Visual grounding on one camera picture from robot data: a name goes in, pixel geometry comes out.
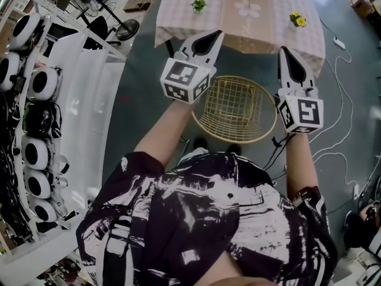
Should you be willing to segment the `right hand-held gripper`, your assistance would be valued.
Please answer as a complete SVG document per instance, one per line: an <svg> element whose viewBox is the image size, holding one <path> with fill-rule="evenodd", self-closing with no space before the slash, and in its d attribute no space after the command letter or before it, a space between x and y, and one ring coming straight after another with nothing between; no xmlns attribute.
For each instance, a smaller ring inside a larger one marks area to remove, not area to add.
<svg viewBox="0 0 381 286"><path fill-rule="evenodd" d="M278 53L281 87L277 109L287 133L309 134L323 127L323 101L318 98L311 66L294 50L282 46Z"/></svg>

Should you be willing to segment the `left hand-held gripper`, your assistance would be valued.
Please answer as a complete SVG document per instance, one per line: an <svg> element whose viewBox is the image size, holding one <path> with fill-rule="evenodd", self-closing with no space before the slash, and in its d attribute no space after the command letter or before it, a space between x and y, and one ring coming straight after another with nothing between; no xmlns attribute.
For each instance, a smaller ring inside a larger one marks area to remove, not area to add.
<svg viewBox="0 0 381 286"><path fill-rule="evenodd" d="M187 38L181 52L177 51L165 64L160 78L164 95L188 104L196 102L211 85L223 39L219 29Z"/></svg>

